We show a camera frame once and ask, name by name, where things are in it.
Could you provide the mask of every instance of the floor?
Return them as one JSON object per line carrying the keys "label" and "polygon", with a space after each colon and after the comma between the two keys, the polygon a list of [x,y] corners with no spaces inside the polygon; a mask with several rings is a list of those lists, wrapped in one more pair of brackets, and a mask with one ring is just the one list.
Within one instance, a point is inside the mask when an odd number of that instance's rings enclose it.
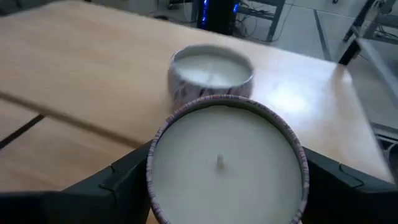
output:
{"label": "floor", "polygon": [[[0,0],[0,12],[9,14],[19,11],[15,1]],[[22,7],[27,9],[51,0],[19,1]],[[167,0],[159,1],[157,6],[155,0],[93,0],[97,4],[144,16],[166,15],[172,22],[194,26],[187,23],[187,18],[190,18],[191,14],[190,3],[186,3],[185,7],[180,6],[174,10],[168,10]],[[256,9],[271,12],[275,10],[271,6],[245,1]],[[342,43],[341,40],[365,2],[366,0],[340,0],[337,4],[332,4],[332,0],[286,0],[274,35],[275,41],[272,43],[260,41],[266,38],[271,22],[254,17],[249,17],[244,21],[247,33],[252,34],[246,39],[336,62],[347,48],[347,44]],[[392,13],[398,14],[398,4],[394,6]],[[382,50],[387,53],[398,52],[398,48]],[[390,63],[398,71],[398,56],[392,57]],[[353,76],[354,86],[365,112],[370,122],[377,127],[376,132],[398,139],[398,119],[396,119],[398,108],[387,95],[385,84],[376,75],[366,55],[361,54],[356,57],[349,64],[348,69]]]}

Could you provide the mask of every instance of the metal leg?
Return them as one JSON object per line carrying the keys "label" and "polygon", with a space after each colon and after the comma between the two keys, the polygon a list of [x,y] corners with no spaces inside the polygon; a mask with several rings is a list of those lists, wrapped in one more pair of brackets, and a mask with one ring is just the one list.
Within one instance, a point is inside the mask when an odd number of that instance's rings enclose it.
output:
{"label": "metal leg", "polygon": [[359,53],[360,50],[361,49],[359,48],[359,45],[358,45],[356,39],[353,40],[352,43],[347,48],[346,52],[343,54],[343,56],[338,61],[338,63],[340,63],[342,65],[348,65],[349,62],[351,61],[351,59],[353,57],[355,57]]}
{"label": "metal leg", "polygon": [[[370,8],[372,7],[375,0],[367,0],[365,5],[362,7],[361,11],[359,12],[358,16],[356,17],[355,21],[353,22],[352,26],[361,27],[363,22],[365,21],[365,17],[368,14]],[[347,31],[346,35],[344,36],[343,41],[347,42],[349,38],[353,35],[353,31],[351,27]]]}
{"label": "metal leg", "polygon": [[278,26],[279,17],[282,14],[283,9],[284,9],[284,3],[280,4],[279,6],[276,7],[274,17],[272,18],[272,24],[271,24],[271,27],[269,28],[267,41],[272,41],[272,38],[274,37],[274,34],[275,34],[276,27]]}

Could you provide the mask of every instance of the candle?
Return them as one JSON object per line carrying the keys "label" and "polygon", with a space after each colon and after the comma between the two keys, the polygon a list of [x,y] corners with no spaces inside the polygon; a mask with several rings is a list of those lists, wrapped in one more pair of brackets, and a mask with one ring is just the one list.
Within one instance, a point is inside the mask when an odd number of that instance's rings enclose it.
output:
{"label": "candle", "polygon": [[213,105],[185,114],[157,141],[149,164],[150,192],[173,224],[290,223],[302,205],[292,146],[246,109]]}
{"label": "candle", "polygon": [[234,60],[216,55],[194,55],[175,63],[182,78],[197,85],[230,88],[242,85],[251,76],[251,71]]}
{"label": "candle", "polygon": [[175,107],[208,95],[248,98],[252,74],[250,61],[231,49],[213,45],[188,46],[172,57],[169,92]]}

